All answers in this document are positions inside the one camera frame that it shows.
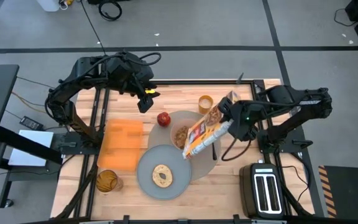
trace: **table leg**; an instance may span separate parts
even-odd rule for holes
[[[11,170],[12,166],[8,164],[9,159],[1,159],[0,168],[5,170]]]
[[[6,208],[9,207],[7,204],[7,196],[9,195],[9,191],[11,189],[12,181],[9,181],[9,174],[6,174],[5,182],[2,187],[1,195],[0,195],[0,208]]]
[[[41,159],[62,164],[62,154],[49,147],[43,146],[37,142],[31,141],[15,132],[0,126],[0,142],[4,142],[21,151],[37,156]]]

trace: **apple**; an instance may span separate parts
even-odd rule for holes
[[[167,112],[162,112],[157,116],[157,122],[161,127],[167,127],[171,123],[171,117]]]

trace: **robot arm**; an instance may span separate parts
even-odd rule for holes
[[[151,55],[158,55],[158,59],[151,63],[142,60]],[[80,90],[89,90],[93,87],[107,88],[116,90],[121,95],[136,95],[139,99],[139,111],[145,113],[153,105],[152,98],[159,96],[157,92],[147,93],[147,90],[157,87],[150,82],[154,74],[149,65],[157,63],[160,59],[159,53],[139,58],[127,52],[110,56],[82,57],[74,64],[70,76],[66,80],[59,80],[56,89],[49,90],[45,110],[59,124],[72,127],[86,142],[94,146],[100,145],[102,139],[95,128],[87,126],[82,121],[76,113],[74,103],[69,99]]]
[[[258,93],[258,99],[241,100],[231,105],[225,97],[219,103],[219,110],[224,115],[222,121],[234,120],[229,128],[234,138],[240,141],[253,140],[259,132],[255,125],[258,121],[298,108],[298,112],[284,123],[266,130],[265,140],[273,144],[309,119],[327,118],[333,110],[327,88],[295,90],[290,86],[279,85]]]

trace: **black metal frame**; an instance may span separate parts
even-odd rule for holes
[[[263,91],[265,89],[265,85],[264,85],[264,80],[241,80],[240,82],[238,82],[238,80],[235,79],[223,79],[223,80],[153,80],[153,82],[158,86],[158,85],[250,85],[250,89],[251,89],[251,93],[252,93],[252,97],[253,99],[257,100],[257,88],[260,88],[261,91]],[[94,114],[97,113],[98,107],[95,106],[97,105],[96,102],[99,101],[99,97],[96,97],[96,95],[99,95],[100,92],[96,92],[95,94],[95,99],[94,99],[94,106],[93,106],[93,110],[92,110],[92,117],[94,116]],[[107,116],[107,110],[108,110],[108,103],[109,103],[109,90],[105,90],[104,93],[104,100],[103,100],[103,106],[102,106],[102,115],[101,115],[101,121],[100,121],[100,128],[104,128],[104,125],[106,123],[106,116]],[[271,126],[272,120],[268,120],[268,126]],[[258,122],[258,125],[260,128],[263,128],[263,123],[262,122]],[[263,153],[264,158],[265,158],[265,162],[270,162],[270,157],[269,157],[269,153]],[[280,156],[277,154],[274,154],[275,157],[275,162],[276,164],[281,164],[281,160],[280,160]],[[98,159],[98,155],[94,156],[94,161],[97,161]],[[88,169],[88,166],[85,166],[83,164],[82,166],[82,170],[81,170],[81,175],[86,175],[86,171]],[[283,170],[281,167],[277,168],[279,171],[279,178],[282,182],[285,183],[285,179],[283,176]],[[85,218],[91,220],[91,214],[92,214],[92,207],[93,207],[93,199],[94,199],[94,191],[95,191],[95,186],[96,186],[96,175],[93,177],[91,183],[90,183],[90,187],[89,187],[89,196],[88,196],[88,201],[86,204],[86,215]],[[285,214],[286,215],[291,215],[291,207],[290,204],[284,200],[284,208],[285,208]],[[81,209],[81,202],[79,201],[78,204],[76,205],[76,211],[77,215],[79,215],[79,211]],[[139,223],[166,223],[166,222],[175,222],[177,220],[136,220],[136,221],[131,221],[131,223],[133,222],[139,222]],[[239,223],[250,223],[250,220],[239,220]],[[115,220],[114,223],[120,223],[121,220]],[[192,220],[192,223],[195,222],[200,222],[200,223],[205,223],[205,222],[209,222],[209,223],[232,223],[233,220],[227,219],[227,220]]]
[[[101,90],[97,89],[96,93],[94,95],[92,114],[91,114],[91,121],[89,122],[89,125],[91,127],[94,127],[94,124],[96,122],[96,116],[98,115],[100,92],[101,92]],[[80,174],[80,183],[78,184],[78,188],[80,188],[80,186],[83,185],[83,183],[84,183],[85,176],[86,176],[86,171],[88,170],[89,158],[90,158],[89,155],[84,155],[84,159],[83,159],[83,162],[82,162],[82,168],[81,168],[81,174]],[[77,205],[74,208],[73,216],[75,218],[80,216],[81,203],[82,203],[82,197],[79,199]]]
[[[27,152],[39,158],[45,159],[48,162],[52,162],[54,163],[53,168],[60,167],[63,161],[62,154],[60,152],[37,142],[31,141],[2,126],[0,126],[0,142],[3,142],[8,146],[20,149],[21,151]],[[0,162],[0,168],[8,170],[0,194],[0,208],[6,207],[9,191],[11,189],[12,183],[15,181],[11,179],[11,170],[13,170],[14,167],[10,166],[8,162],[9,160],[7,159],[1,159]]]

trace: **round plate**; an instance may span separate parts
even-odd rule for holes
[[[169,187],[157,186],[152,173],[157,165],[166,165],[172,172],[173,182]],[[181,150],[170,145],[159,145],[147,150],[137,165],[137,181],[149,196],[160,200],[171,200],[182,194],[190,183],[191,164],[184,160]]]
[[[200,120],[203,115],[192,111],[175,111],[169,114],[171,117],[171,123],[169,126],[163,128],[156,124],[152,128],[149,134],[148,148],[151,149],[154,146],[161,144],[172,145],[171,141],[171,129],[173,125],[181,119],[193,119],[195,121]],[[220,139],[214,142],[216,157],[219,159],[221,155],[221,141]],[[206,176],[212,169],[214,169],[218,160],[213,160],[212,157],[212,145],[203,149],[199,154],[193,156],[190,159],[191,163],[191,180],[197,180]]]

